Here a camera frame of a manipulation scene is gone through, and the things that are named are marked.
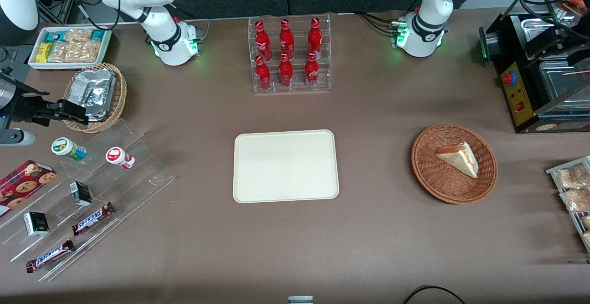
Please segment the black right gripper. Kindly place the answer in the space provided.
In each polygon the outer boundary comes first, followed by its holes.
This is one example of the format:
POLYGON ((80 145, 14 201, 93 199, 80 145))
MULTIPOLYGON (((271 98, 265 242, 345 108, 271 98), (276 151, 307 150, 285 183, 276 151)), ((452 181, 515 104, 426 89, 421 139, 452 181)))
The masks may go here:
POLYGON ((65 99, 49 103, 43 99, 49 92, 36 90, 21 82, 14 82, 12 85, 15 86, 15 93, 8 104, 10 122, 35 123, 41 126, 49 126, 50 121, 70 121, 82 125, 89 122, 86 109, 80 105, 65 99))

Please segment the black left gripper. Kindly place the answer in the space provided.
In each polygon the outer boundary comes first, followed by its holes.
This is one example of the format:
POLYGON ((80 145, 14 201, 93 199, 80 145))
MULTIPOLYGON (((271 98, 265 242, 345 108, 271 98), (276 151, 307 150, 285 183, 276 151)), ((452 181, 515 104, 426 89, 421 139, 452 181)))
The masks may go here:
POLYGON ((559 28, 548 28, 527 42, 527 49, 534 49, 534 61, 567 60, 575 66, 590 56, 588 37, 568 37, 559 28))

